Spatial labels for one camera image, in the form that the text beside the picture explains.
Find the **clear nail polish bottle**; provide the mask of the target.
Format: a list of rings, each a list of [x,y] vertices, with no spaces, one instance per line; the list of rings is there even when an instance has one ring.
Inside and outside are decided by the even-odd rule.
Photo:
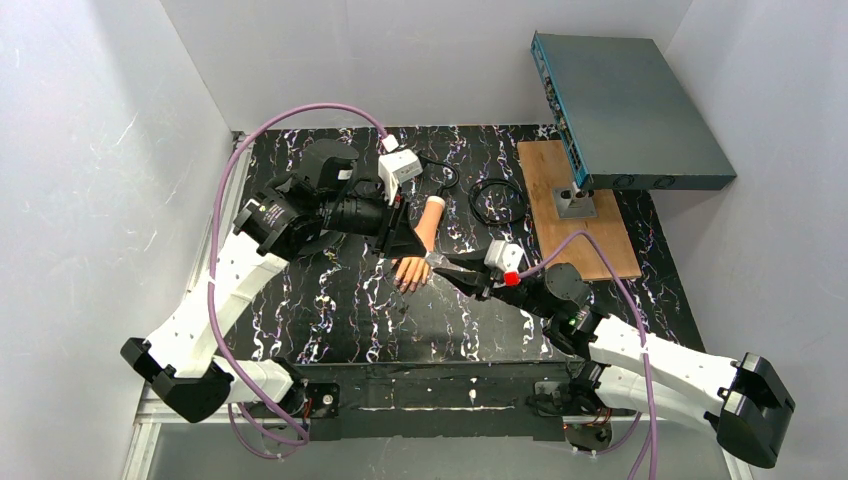
[[[435,251],[428,252],[425,255],[425,261],[431,268],[443,268],[447,263],[445,256]]]

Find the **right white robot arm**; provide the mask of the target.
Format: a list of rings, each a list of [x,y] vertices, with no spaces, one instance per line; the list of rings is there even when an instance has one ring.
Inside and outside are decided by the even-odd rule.
[[[579,384],[597,406],[624,409],[713,433],[727,453],[759,468],[777,463],[796,402],[766,358],[740,360],[693,350],[637,328],[590,302],[568,263],[524,276],[511,243],[495,252],[430,253],[434,273],[475,300],[497,299],[543,321],[559,351],[583,359]]]

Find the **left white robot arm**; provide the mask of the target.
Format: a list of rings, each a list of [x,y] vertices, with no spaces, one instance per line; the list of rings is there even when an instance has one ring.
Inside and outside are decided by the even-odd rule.
[[[212,248],[206,284],[196,286],[145,338],[130,338],[124,360],[180,417],[198,423],[232,403],[281,405],[301,375],[285,360],[236,361],[223,340],[257,294],[290,261],[334,233],[368,239],[383,258],[423,256],[403,182],[421,174],[410,149],[379,157],[374,177],[360,173],[350,145],[318,140],[298,168],[257,190],[236,215],[222,247]]]

